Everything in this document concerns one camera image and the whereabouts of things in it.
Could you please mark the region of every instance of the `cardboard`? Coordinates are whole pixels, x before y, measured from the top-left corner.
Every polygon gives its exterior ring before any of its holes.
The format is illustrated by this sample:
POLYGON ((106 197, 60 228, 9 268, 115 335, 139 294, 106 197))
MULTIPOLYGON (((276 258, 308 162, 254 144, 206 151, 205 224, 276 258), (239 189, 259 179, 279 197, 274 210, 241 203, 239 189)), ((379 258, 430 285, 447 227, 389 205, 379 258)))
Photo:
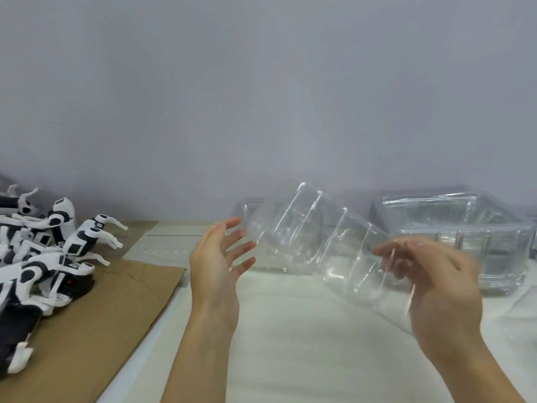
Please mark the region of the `cardboard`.
POLYGON ((1 402, 94 403, 149 331, 185 269, 120 259, 155 222, 126 225, 110 229, 123 249, 96 249, 111 265, 97 266, 93 290, 40 322, 27 368, 0 381, 1 402))

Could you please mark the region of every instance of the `white tabletop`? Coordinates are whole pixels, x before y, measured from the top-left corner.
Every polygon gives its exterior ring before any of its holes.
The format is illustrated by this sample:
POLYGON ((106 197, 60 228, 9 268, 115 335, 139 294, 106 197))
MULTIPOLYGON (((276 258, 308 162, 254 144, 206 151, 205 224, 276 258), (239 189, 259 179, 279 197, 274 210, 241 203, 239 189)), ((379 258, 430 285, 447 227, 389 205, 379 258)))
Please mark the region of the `white tabletop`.
MULTIPOLYGON (((188 254, 206 228, 192 223, 159 224, 126 257, 188 267, 188 254)), ((191 294, 185 287, 188 280, 187 275, 99 403, 125 401, 172 313, 176 311, 186 322, 189 309, 176 307, 189 302, 185 299, 191 294)), ((241 320, 230 354, 229 401, 451 401, 411 336, 366 309, 346 305, 312 277, 252 271, 239 283, 241 320)), ((496 318, 530 285, 537 285, 534 262, 519 291, 485 298, 483 318, 483 335, 490 349, 528 401, 537 393, 532 380, 535 373, 527 373, 520 365, 496 318)), ((177 342, 170 349, 177 348, 182 336, 180 326, 177 331, 177 342)))

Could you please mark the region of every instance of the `gray wall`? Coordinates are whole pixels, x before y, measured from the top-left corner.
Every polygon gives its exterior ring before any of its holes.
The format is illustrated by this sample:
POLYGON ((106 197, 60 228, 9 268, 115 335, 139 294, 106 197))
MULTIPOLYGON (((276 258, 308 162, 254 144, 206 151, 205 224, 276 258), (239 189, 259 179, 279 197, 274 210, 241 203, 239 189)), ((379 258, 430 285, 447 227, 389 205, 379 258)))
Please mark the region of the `gray wall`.
POLYGON ((536 33, 537 0, 0 0, 0 173, 145 219, 289 176, 531 205, 536 33))

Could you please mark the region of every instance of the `pile of robots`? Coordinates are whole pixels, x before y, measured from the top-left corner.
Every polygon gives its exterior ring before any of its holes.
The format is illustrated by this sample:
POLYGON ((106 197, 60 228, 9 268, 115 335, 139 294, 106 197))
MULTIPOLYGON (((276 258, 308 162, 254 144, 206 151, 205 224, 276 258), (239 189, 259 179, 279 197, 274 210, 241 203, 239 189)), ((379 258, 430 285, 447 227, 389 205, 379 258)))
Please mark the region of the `pile of robots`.
POLYGON ((42 317, 65 308, 91 291, 95 266, 82 262, 109 262, 91 250, 97 243, 112 249, 123 245, 103 230, 116 219, 97 215, 80 226, 67 198, 54 203, 48 215, 28 197, 18 195, 17 185, 0 192, 0 378, 23 370, 33 352, 29 338, 42 317))

